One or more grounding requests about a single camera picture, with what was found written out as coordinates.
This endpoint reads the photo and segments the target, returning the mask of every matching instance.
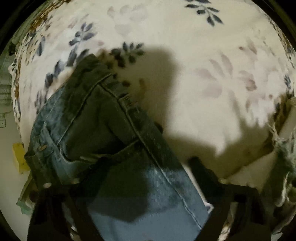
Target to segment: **white cloth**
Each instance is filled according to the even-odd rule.
[[[267,123],[294,89],[295,51],[251,1],[57,0],[10,67],[25,148],[38,111],[90,53],[129,85],[181,162],[199,156],[219,177],[266,154]]]

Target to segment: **floral fabric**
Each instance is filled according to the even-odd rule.
[[[91,53],[162,126],[179,160],[199,156],[219,177],[270,151],[267,125],[294,90],[295,51],[251,1],[56,0],[9,67],[26,149],[44,103]]]

